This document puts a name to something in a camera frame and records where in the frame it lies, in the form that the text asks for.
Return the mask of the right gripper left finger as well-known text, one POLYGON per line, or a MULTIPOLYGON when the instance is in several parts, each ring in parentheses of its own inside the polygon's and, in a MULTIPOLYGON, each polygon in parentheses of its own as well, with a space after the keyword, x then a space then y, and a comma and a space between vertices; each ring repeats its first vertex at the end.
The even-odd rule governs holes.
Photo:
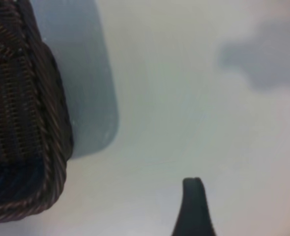
POLYGON ((194 186, 195 178, 185 178, 182 182, 182 201, 174 226, 173 236, 193 236, 194 229, 194 186))

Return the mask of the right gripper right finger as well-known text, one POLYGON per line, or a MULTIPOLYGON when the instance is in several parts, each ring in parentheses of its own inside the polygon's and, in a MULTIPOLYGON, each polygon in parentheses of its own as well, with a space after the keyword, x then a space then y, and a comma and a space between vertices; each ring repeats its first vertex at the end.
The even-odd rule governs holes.
POLYGON ((197 185, 197 235, 198 236, 215 236, 212 220, 209 213, 206 191, 200 178, 195 178, 197 185))

